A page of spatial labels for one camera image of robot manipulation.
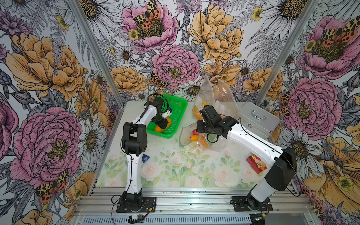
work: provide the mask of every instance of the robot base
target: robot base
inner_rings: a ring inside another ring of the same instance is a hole
[[[246,197],[247,196],[232,196],[231,199],[233,199],[235,202],[242,202],[244,205],[247,205]],[[235,212],[249,212],[249,211],[253,212],[253,210],[249,209],[248,207],[242,206],[240,204],[234,203],[233,205],[234,205]],[[258,208],[259,209],[257,211],[262,211],[262,212],[266,212],[267,208],[269,208],[269,211],[273,210],[273,207],[271,205],[269,198],[267,198],[264,202],[261,202],[260,204],[258,204]]]
[[[122,198],[120,198],[119,203],[117,204],[116,207],[116,212],[120,213],[120,212],[155,212],[155,207],[156,207],[156,197],[143,197],[143,205],[145,206],[141,206],[141,208],[138,211],[133,211],[131,210],[130,207],[126,207],[124,204],[124,201],[122,200]]]

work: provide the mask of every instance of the red box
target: red box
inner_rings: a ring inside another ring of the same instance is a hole
[[[267,169],[265,163],[261,161],[256,155],[249,156],[246,161],[248,161],[250,166],[255,170],[257,174]]]

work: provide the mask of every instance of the white table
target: white table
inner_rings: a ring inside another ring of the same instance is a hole
[[[221,152],[196,146],[179,145],[181,128],[196,122],[189,102],[176,134],[165,139],[148,133],[144,154],[150,158],[142,165],[143,187],[251,188],[267,170],[259,175],[246,161],[249,150],[229,141]],[[112,141],[96,187],[124,187],[127,180],[127,162],[120,149],[123,124],[134,120],[143,110],[144,102],[128,102]]]

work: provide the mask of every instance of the orange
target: orange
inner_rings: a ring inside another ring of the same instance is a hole
[[[198,111],[198,109],[195,105],[193,108],[193,114],[198,120],[203,120],[202,115],[200,114],[200,112]]]
[[[191,136],[190,142],[192,142],[192,141],[198,141],[198,138],[199,138],[199,135],[198,135],[198,134],[195,134],[195,135]]]
[[[167,117],[166,120],[167,120],[169,123],[167,124],[167,126],[166,126],[165,129],[169,128],[170,125],[171,125],[171,119],[170,119],[169,117]],[[165,129],[161,129],[158,125],[156,125],[156,127],[155,127],[155,132],[161,133],[161,132],[163,132]]]

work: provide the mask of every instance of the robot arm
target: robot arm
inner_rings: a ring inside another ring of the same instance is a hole
[[[165,112],[161,112],[163,99],[156,97],[153,102],[147,102],[144,111],[131,123],[125,123],[122,135],[122,149],[127,158],[127,184],[123,192],[123,201],[133,211],[142,206],[142,185],[140,168],[143,153],[146,150],[148,139],[146,126],[154,122],[160,128],[166,128],[172,109],[168,106]]]
[[[282,149],[256,134],[244,129],[239,122],[225,116],[223,119],[213,106],[207,105],[200,113],[204,119],[198,120],[197,132],[217,134],[251,149],[270,168],[267,175],[255,185],[247,196],[248,207],[257,210],[258,206],[275,191],[284,191],[296,171],[295,151]]]

